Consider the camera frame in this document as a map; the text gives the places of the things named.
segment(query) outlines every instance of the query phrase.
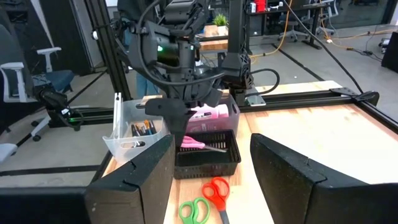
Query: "black mesh basket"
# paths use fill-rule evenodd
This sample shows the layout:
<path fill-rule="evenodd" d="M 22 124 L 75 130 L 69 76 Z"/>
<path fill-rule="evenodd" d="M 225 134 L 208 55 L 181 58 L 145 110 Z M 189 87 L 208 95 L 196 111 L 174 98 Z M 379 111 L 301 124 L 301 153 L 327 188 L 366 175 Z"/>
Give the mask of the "black mesh basket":
<path fill-rule="evenodd" d="M 227 149 L 227 152 L 176 147 L 174 178 L 217 177 L 235 173 L 241 155 L 232 130 L 189 133 L 187 136 L 207 146 Z"/>

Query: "wooden tabletop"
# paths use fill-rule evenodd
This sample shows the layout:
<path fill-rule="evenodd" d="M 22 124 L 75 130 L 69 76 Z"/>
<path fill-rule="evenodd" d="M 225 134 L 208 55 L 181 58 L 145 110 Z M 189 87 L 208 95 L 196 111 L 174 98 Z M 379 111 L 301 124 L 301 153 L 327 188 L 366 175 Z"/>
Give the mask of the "wooden tabletop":
<path fill-rule="evenodd" d="M 218 37 L 217 26 L 210 25 L 205 26 L 205 33 L 200 34 L 200 37 Z M 215 40 L 215 41 L 206 41 L 200 42 L 201 48 L 200 50 L 225 50 L 228 48 L 228 40 Z"/>
<path fill-rule="evenodd" d="M 337 87 L 333 81 L 289 84 L 279 86 L 272 94 Z M 273 223 L 252 165 L 252 133 L 261 133 L 369 184 L 398 182 L 394 173 L 398 170 L 398 136 L 355 105 L 244 113 L 236 136 L 242 162 L 235 175 L 224 177 L 231 186 L 226 209 L 230 223 Z M 104 175 L 119 166 L 115 163 L 109 163 Z M 182 223 L 180 204 L 201 197 L 201 187 L 209 180 L 173 180 L 164 223 Z M 215 206 L 210 206 L 208 223 L 221 223 Z"/>

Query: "gray floor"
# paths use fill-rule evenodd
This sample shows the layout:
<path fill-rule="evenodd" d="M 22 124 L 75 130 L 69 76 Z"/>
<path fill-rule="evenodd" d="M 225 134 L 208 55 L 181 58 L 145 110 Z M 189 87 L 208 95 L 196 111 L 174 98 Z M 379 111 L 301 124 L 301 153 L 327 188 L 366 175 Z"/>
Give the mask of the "gray floor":
<path fill-rule="evenodd" d="M 360 29 L 340 30 L 340 36 L 355 35 L 373 27 L 362 27 Z M 379 54 L 377 46 L 382 37 L 389 35 L 375 35 L 368 42 L 368 49 Z M 275 39 L 265 38 L 265 42 Z M 357 49 L 365 49 L 369 37 L 342 40 L 337 44 L 349 45 Z M 344 66 L 358 80 L 363 90 L 376 90 L 381 94 L 379 106 L 393 118 L 398 119 L 398 100 L 394 94 L 398 86 L 398 73 L 380 66 L 380 62 L 362 56 L 355 52 L 327 44 L 327 47 L 336 55 Z M 269 44 L 251 47 L 254 54 L 271 52 L 273 48 Z M 325 80 L 334 80 L 342 86 L 347 86 L 355 91 L 351 80 L 343 73 L 342 69 L 332 61 L 324 50 L 315 50 L 301 42 L 292 43 L 290 39 L 283 45 L 282 50 L 293 56 L 310 70 Z M 315 82 L 316 78 L 304 69 L 293 63 L 285 55 L 277 52 L 270 56 L 259 57 L 252 65 L 252 70 L 260 68 L 273 68 L 281 75 L 281 84 Z M 87 83 L 96 78 L 97 74 L 86 77 L 76 77 L 72 83 L 75 92 L 81 90 Z M 135 97 L 135 72 L 126 75 L 129 82 L 131 94 Z M 258 73 L 254 75 L 255 84 L 272 85 L 275 77 L 271 73 Z M 72 106 L 90 105 L 92 107 L 112 107 L 113 88 L 108 74 L 103 75 L 96 83 L 81 94 Z M 22 121 L 11 126 L 12 133 L 4 133 L 0 137 L 1 142 L 16 143 L 32 130 L 30 122 L 40 114 L 26 117 Z M 60 166 L 83 166 L 100 164 L 107 152 L 107 147 L 102 140 L 103 136 L 109 136 L 112 132 L 112 124 L 101 124 L 94 126 L 83 126 L 79 132 L 70 128 L 46 129 L 40 142 L 29 139 L 17 151 L 16 155 L 10 157 L 6 162 L 0 164 L 0 171 L 15 169 L 33 169 Z M 47 174 L 47 175 L 23 175 L 17 177 L 0 177 L 0 187 L 27 187 L 27 186 L 75 186 L 90 183 L 94 172 L 75 174 Z"/>

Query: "red scissors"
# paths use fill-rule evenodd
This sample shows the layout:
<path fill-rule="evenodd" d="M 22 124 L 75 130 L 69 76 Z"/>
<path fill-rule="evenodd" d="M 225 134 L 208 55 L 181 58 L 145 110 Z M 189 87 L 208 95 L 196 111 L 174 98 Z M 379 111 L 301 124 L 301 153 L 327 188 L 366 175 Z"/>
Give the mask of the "red scissors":
<path fill-rule="evenodd" d="M 222 186 L 220 186 L 218 182 L 221 182 L 227 187 L 226 193 L 223 194 L 223 192 L 221 191 Z M 213 190 L 213 194 L 207 193 L 206 189 Z M 203 185 L 203 187 L 201 188 L 201 192 L 207 200 L 213 202 L 213 204 L 216 205 L 216 208 L 220 213 L 221 220 L 223 221 L 223 224 L 229 224 L 229 219 L 226 214 L 226 199 L 229 196 L 228 182 L 221 177 L 214 177 L 210 183 L 206 183 Z"/>

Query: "translucent storage box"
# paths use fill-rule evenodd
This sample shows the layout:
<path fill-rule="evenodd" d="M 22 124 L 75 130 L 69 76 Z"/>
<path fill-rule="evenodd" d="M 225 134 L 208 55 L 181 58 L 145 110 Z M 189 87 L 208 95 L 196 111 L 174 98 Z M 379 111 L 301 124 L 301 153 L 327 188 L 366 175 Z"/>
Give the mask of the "translucent storage box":
<path fill-rule="evenodd" d="M 124 164 L 138 156 L 155 142 L 166 136 L 169 131 L 161 116 L 149 116 L 145 109 L 138 109 L 142 100 L 125 101 L 121 104 L 121 117 L 110 137 L 103 139 L 119 164 Z M 140 128 L 144 121 L 153 121 L 155 134 L 135 137 L 132 135 L 132 125 Z"/>
<path fill-rule="evenodd" d="M 228 117 L 190 121 L 188 122 L 187 133 L 233 130 L 236 136 L 240 110 L 229 93 L 224 93 L 221 97 L 219 105 L 222 104 L 226 104 L 228 107 Z"/>

